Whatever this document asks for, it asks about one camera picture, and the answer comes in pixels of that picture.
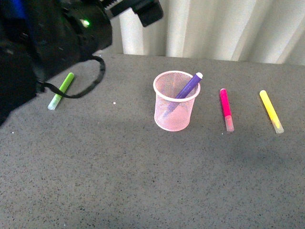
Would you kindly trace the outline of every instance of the gray table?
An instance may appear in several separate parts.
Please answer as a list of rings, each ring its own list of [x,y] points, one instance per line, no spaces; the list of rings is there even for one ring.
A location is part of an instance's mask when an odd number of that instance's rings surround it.
[[[103,55],[103,82],[55,111],[48,92],[0,129],[0,228],[303,228],[305,67]],[[191,122],[167,132],[153,119],[154,78],[201,71]],[[69,71],[80,91],[95,62]],[[228,90],[227,134],[219,90]],[[265,89],[285,132],[259,97]]]

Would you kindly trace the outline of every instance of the curtain fold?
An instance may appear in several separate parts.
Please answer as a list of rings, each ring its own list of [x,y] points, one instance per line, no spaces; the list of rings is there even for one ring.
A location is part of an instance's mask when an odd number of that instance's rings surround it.
[[[160,0],[143,28],[132,10],[112,19],[104,52],[305,65],[304,0]]]

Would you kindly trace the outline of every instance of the pen holder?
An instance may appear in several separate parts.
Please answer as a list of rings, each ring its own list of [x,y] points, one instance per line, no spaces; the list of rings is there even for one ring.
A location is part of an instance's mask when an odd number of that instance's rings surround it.
[[[156,92],[154,120],[167,131],[185,129],[190,123],[193,104],[200,92],[197,84],[184,99],[175,99],[193,76],[181,71],[168,71],[158,75],[153,88]]]

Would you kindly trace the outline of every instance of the yellow marker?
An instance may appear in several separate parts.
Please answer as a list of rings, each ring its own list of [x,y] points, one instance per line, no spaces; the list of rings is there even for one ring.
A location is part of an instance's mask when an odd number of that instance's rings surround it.
[[[282,124],[280,122],[280,120],[278,119],[277,117],[277,114],[275,112],[275,109],[273,108],[272,106],[272,103],[267,95],[267,92],[265,90],[262,90],[259,95],[261,96],[261,99],[266,107],[266,110],[269,114],[269,117],[271,119],[271,122],[275,128],[275,131],[278,133],[278,134],[281,134],[284,132],[284,129],[282,127]]]

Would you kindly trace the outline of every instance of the green led light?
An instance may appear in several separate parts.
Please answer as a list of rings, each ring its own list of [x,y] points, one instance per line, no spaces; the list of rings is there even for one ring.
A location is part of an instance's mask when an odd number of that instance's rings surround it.
[[[84,20],[84,24],[89,26],[90,22],[88,22],[87,20]]]

